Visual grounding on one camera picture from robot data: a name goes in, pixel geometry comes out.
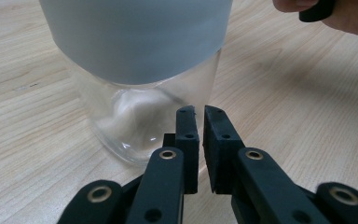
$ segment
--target screw hole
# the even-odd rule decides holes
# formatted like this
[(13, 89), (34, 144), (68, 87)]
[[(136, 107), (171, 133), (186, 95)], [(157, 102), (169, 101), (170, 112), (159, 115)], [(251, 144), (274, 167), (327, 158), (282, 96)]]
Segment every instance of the screw hole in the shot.
[(112, 194), (112, 190), (107, 186), (95, 187), (89, 191), (87, 198), (91, 203), (101, 203), (106, 201)]
[(263, 159), (263, 154), (259, 153), (259, 152), (256, 152), (256, 151), (247, 151), (246, 152), (246, 156), (249, 158), (249, 159), (252, 159), (252, 160), (262, 160)]
[(333, 198), (341, 203), (345, 203), (346, 205), (358, 205), (358, 197), (348, 189), (333, 187), (329, 192)]
[(162, 214), (158, 209), (150, 209), (145, 213), (145, 219), (148, 222), (157, 222), (161, 219)]
[(164, 150), (159, 153), (159, 156), (164, 160), (171, 160), (176, 156), (176, 153), (171, 150)]
[(312, 222), (312, 219), (310, 218), (310, 216), (308, 216), (308, 214), (303, 211), (296, 210), (293, 212), (292, 216), (298, 223), (311, 223)]

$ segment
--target table surface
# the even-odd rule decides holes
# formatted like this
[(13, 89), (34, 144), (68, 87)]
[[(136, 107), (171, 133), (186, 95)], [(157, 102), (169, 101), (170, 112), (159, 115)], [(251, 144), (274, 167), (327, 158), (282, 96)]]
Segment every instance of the table surface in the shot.
[[(357, 35), (234, 1), (210, 105), (298, 185), (358, 189)], [(184, 223), (236, 223), (200, 164)], [(0, 0), (0, 223), (54, 223), (89, 182), (142, 172), (93, 135), (38, 1)]]

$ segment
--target person's hand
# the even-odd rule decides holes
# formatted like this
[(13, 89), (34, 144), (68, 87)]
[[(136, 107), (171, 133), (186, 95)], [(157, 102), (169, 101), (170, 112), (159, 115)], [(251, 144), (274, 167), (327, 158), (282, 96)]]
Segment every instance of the person's hand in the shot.
[[(314, 6), (318, 0), (273, 0), (273, 3), (282, 12), (295, 12)], [(358, 0), (336, 0), (333, 14), (324, 19), (323, 23), (334, 29), (358, 35)]]

